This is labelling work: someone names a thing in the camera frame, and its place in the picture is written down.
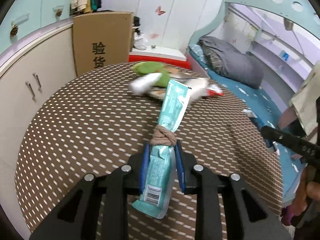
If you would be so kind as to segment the person right hand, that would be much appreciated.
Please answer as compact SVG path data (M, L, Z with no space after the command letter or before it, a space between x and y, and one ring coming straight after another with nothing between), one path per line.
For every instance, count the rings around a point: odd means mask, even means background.
M319 202L319 183L308 181L308 176L312 175L314 171L315 168L308 165L302 172L300 184L292 202L292 212L295 216L299 216L306 210L308 206L306 199L308 197Z

